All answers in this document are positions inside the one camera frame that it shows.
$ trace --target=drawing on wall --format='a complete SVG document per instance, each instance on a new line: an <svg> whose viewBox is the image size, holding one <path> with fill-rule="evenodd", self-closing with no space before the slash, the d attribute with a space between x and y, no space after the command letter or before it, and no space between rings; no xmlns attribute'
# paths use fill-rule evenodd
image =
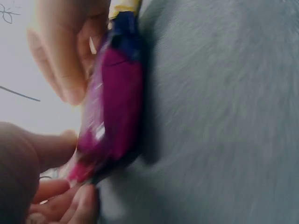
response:
<svg viewBox="0 0 299 224"><path fill-rule="evenodd" d="M7 22L12 24L13 23L13 16L15 15L21 15L19 13L16 13L17 9L21 7L15 6L14 1L13 1L13 6L9 8L5 8L3 4L0 3L0 15L2 14L2 19Z"/></svg>

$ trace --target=fingernail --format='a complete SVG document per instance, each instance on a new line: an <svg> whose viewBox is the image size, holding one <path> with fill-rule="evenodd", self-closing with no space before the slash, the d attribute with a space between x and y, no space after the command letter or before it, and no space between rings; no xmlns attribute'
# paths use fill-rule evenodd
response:
<svg viewBox="0 0 299 224"><path fill-rule="evenodd" d="M76 90L65 90L64 97L66 101L71 105L78 105L81 103L84 97L84 90L78 88Z"/></svg>

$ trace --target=black line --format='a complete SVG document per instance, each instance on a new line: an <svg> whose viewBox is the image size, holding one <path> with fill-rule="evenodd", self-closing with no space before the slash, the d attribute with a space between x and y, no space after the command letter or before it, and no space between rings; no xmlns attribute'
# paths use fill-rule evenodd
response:
<svg viewBox="0 0 299 224"><path fill-rule="evenodd" d="M18 93L18 92L12 91L12 90L10 90L10 89L8 89L8 88L5 88L5 87L3 87L3 86L1 86L1 85L0 85L0 89L5 90L5 91L7 91L7 92L11 92L11 93L16 94L16 95L18 95L18 96L20 96L20 97L24 97L24 98L27 98L27 99L31 99L31 100L37 101L37 102L40 102L40 101L41 101L40 99L36 99L36 98L32 98L32 97L28 97L28 96L23 95L23 94L20 94L20 93Z"/></svg>

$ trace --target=finger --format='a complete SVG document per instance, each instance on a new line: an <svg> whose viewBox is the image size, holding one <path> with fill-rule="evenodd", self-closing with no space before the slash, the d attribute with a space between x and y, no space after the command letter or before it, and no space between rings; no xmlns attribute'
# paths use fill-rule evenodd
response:
<svg viewBox="0 0 299 224"><path fill-rule="evenodd" d="M38 135L26 132L40 164L40 172L64 165L74 154L77 136L66 131L60 136Z"/></svg>
<svg viewBox="0 0 299 224"><path fill-rule="evenodd" d="M36 195L32 203L40 203L49 198L61 195L70 189L67 180L40 181Z"/></svg>
<svg viewBox="0 0 299 224"><path fill-rule="evenodd" d="M43 48L43 45L38 37L38 34L34 32L32 29L27 30L27 41L28 46L31 51L31 54L37 63L39 69L41 70L43 76L45 77L46 81L50 84L54 92L63 100L65 101L60 87L57 85L57 81L54 77L53 70L50 66L48 61L48 57L46 52Z"/></svg>
<svg viewBox="0 0 299 224"><path fill-rule="evenodd" d="M72 105L81 103L86 90L85 73L77 52L77 34L88 10L88 6L82 2L37 1L42 42L57 84Z"/></svg>
<svg viewBox="0 0 299 224"><path fill-rule="evenodd" d="M93 185L82 186L61 222L72 224L96 223L99 209L95 187Z"/></svg>
<svg viewBox="0 0 299 224"><path fill-rule="evenodd" d="M91 51L90 38L92 38L94 48L97 49L107 29L106 20L107 16L104 13L90 16L78 34L78 52L85 71L92 66L96 57Z"/></svg>
<svg viewBox="0 0 299 224"><path fill-rule="evenodd" d="M79 187L71 188L64 194L52 198L45 204L32 204L29 209L29 214L41 213L48 221L58 222L69 209L78 189Z"/></svg>

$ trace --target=gray blanket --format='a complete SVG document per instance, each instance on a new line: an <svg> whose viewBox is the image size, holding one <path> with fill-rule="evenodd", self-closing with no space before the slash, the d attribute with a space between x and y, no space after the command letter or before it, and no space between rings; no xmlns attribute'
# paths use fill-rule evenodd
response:
<svg viewBox="0 0 299 224"><path fill-rule="evenodd" d="M145 3L145 151L106 223L299 223L299 1Z"/></svg>

